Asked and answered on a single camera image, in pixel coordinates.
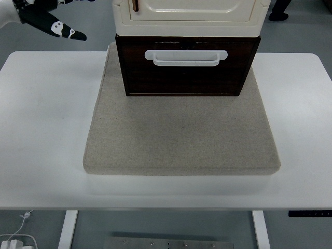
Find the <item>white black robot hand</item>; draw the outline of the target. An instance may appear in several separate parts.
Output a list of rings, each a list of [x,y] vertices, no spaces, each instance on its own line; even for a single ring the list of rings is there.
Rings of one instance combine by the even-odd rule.
[[[1,27],[8,23],[28,24],[46,34],[86,41],[84,33],[61,22],[50,12],[71,1],[1,1]]]

